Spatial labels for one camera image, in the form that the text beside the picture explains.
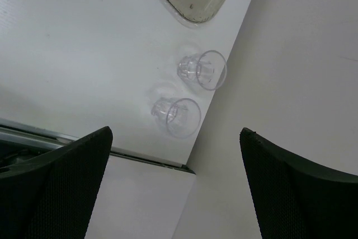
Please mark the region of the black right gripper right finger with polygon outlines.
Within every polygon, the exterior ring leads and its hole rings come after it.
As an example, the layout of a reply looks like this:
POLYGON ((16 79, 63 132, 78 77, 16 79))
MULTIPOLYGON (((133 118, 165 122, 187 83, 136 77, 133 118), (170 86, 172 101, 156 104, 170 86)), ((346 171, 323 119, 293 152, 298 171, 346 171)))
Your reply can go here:
POLYGON ((262 238, 357 238, 357 176, 243 128, 240 147, 262 238))

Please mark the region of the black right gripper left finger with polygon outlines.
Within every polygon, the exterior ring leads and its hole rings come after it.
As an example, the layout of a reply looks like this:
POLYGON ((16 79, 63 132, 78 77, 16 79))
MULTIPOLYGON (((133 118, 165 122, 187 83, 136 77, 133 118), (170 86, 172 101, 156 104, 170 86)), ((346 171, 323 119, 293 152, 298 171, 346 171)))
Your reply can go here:
POLYGON ((111 152, 105 126, 96 143, 60 148, 1 168, 1 238, 84 238, 111 152))

